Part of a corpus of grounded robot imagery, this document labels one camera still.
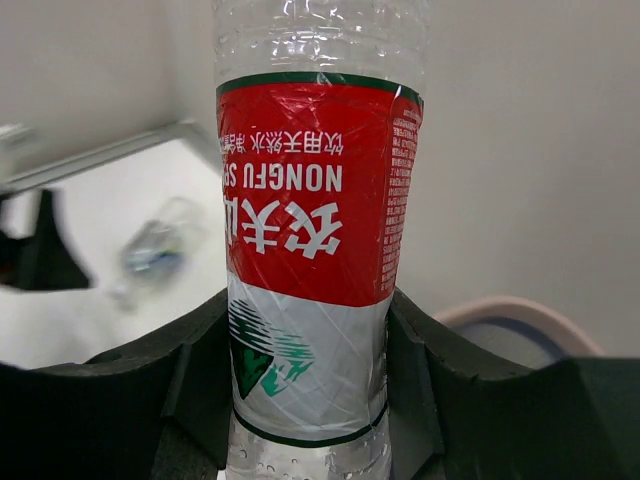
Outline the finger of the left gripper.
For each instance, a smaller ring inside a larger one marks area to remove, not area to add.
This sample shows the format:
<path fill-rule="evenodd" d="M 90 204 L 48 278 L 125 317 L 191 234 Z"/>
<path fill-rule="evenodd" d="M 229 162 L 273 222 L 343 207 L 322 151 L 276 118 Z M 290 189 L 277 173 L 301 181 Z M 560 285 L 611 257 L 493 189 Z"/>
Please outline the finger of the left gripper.
<path fill-rule="evenodd" d="M 1 287 L 17 291 L 73 291 L 92 287 L 92 278 L 63 241 L 56 220 L 59 191 L 41 189 L 31 236 L 1 229 Z"/>

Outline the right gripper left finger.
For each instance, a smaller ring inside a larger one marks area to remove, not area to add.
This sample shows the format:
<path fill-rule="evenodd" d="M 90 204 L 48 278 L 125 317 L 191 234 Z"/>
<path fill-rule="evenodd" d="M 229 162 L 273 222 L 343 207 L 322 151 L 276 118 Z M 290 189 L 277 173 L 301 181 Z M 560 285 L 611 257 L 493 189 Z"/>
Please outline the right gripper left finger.
<path fill-rule="evenodd" d="M 1 368 L 5 479 L 210 479 L 231 416 L 227 296 L 83 364 Z"/>

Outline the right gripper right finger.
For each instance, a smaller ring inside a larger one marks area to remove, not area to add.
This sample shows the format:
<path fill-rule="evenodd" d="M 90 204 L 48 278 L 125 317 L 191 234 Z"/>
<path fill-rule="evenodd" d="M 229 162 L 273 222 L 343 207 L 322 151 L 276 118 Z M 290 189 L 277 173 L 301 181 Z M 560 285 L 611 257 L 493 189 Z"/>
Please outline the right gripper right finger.
<path fill-rule="evenodd" d="M 404 293 L 388 314 L 395 479 L 635 479 L 639 363 L 534 370 L 437 322 Z"/>

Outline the clear bottle green label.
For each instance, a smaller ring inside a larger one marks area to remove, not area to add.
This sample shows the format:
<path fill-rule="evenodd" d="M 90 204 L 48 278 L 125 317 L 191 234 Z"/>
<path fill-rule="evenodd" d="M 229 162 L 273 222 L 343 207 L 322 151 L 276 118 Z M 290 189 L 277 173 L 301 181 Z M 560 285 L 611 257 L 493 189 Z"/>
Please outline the clear bottle green label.
<path fill-rule="evenodd" d="M 177 279 L 207 236 L 205 219 L 201 204 L 172 197 L 137 230 L 119 252 L 119 276 L 109 291 L 120 309 L 136 310 Z"/>

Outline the red label water bottle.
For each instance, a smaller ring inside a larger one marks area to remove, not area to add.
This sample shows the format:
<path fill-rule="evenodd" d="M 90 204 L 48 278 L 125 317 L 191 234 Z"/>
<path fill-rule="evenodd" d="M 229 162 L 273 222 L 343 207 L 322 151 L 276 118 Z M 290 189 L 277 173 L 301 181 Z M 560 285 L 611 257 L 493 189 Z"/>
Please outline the red label water bottle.
<path fill-rule="evenodd" d="M 217 1 L 230 479 L 385 479 L 424 1 Z"/>

